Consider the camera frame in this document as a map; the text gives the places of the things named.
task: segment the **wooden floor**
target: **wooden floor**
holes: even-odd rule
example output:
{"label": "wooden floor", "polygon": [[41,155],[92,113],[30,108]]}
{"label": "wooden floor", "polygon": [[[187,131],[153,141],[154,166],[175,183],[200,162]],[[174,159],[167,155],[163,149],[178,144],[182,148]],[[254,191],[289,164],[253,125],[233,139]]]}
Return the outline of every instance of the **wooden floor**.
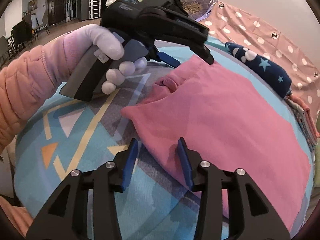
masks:
{"label": "wooden floor", "polygon": [[[45,45],[49,41],[52,41],[53,39],[65,34],[65,33],[74,31],[74,30],[79,29],[80,27],[88,25],[88,24],[98,24],[99,25],[100,19],[86,20],[86,21],[72,20],[67,23],[49,26],[49,31],[50,31],[49,35],[46,33],[46,31],[44,29],[41,30],[38,33],[38,38],[37,38],[36,42],[35,42],[35,40],[33,40],[32,43],[29,42],[29,45],[26,44],[26,48],[22,52],[20,52],[19,55],[17,55],[15,58],[17,58],[18,56],[20,56],[23,52],[25,52],[27,50],[31,50],[32,48],[34,48],[38,45]],[[9,65],[9,63],[12,60],[14,60],[14,58],[11,60],[9,60],[9,58],[6,59],[5,65]]]}

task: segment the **pink shirt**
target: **pink shirt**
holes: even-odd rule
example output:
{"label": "pink shirt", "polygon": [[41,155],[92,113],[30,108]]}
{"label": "pink shirt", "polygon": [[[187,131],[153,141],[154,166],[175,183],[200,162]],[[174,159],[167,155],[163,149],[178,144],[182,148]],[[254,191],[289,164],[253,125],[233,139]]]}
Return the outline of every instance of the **pink shirt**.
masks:
{"label": "pink shirt", "polygon": [[[153,85],[136,106],[122,109],[146,148],[185,185],[177,141],[218,168],[244,168],[291,230],[301,208],[310,164],[292,126],[245,77],[197,56]],[[227,215],[227,198],[223,197]]]}

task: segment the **white shelf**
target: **white shelf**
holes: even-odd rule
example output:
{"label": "white shelf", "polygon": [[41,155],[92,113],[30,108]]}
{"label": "white shelf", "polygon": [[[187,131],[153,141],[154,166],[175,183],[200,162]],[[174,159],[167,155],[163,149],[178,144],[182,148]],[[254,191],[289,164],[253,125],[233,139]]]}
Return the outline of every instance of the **white shelf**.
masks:
{"label": "white shelf", "polygon": [[89,19],[101,17],[101,0],[89,0]]}

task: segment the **label sticker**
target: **label sticker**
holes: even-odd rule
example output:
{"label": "label sticker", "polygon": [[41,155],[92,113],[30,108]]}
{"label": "label sticker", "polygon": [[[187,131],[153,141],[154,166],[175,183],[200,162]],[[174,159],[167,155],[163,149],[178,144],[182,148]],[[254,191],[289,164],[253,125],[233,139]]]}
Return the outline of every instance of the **label sticker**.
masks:
{"label": "label sticker", "polygon": [[97,57],[98,60],[102,62],[102,64],[105,64],[109,60],[108,56],[104,54],[100,49],[97,49],[94,55]]}

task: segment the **triangle pattern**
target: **triangle pattern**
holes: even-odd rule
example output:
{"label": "triangle pattern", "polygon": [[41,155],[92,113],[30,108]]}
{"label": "triangle pattern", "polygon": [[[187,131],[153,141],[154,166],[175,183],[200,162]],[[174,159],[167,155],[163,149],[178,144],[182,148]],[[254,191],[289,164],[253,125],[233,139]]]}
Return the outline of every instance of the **triangle pattern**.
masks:
{"label": "triangle pattern", "polygon": [[76,124],[76,121],[79,119],[83,110],[84,108],[59,116],[60,125],[67,138],[69,137],[72,128]]}
{"label": "triangle pattern", "polygon": [[41,148],[43,163],[46,169],[49,167],[52,155],[56,150],[57,146],[58,146],[58,143],[56,142]]}
{"label": "triangle pattern", "polygon": [[116,146],[110,146],[108,147],[108,150],[114,155],[116,156],[116,154],[118,152],[122,152],[122,151],[125,151],[127,150],[129,147],[129,145],[116,145]]}

